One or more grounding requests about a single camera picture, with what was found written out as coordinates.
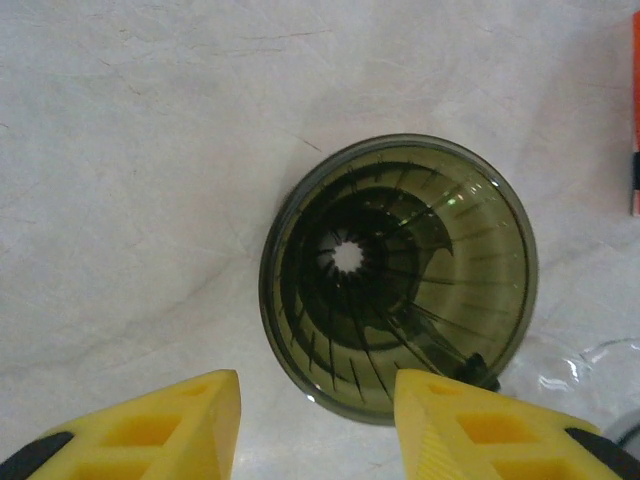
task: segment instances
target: yellow plastic object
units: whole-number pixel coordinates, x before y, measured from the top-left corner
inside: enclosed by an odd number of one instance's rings
[[[74,438],[29,480],[226,480],[240,387],[220,370],[50,430]]]
[[[593,425],[418,370],[396,378],[407,480],[619,479],[564,430]]]

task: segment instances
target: marble surface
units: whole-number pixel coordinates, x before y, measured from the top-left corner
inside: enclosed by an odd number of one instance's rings
[[[235,479],[402,478],[393,429],[338,418],[288,380],[257,301],[283,195],[377,134],[448,138],[510,181],[539,245],[535,329],[575,349],[640,335],[639,7],[0,2],[0,457],[233,368]]]

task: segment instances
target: white marble countertop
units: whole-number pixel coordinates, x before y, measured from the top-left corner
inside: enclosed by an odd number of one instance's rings
[[[238,370],[234,478],[403,477],[395,431],[307,401],[257,300],[285,192],[383,133],[445,137],[537,236],[535,328],[640,335],[623,0],[0,2],[0,457]],[[624,382],[621,373],[620,382]]]

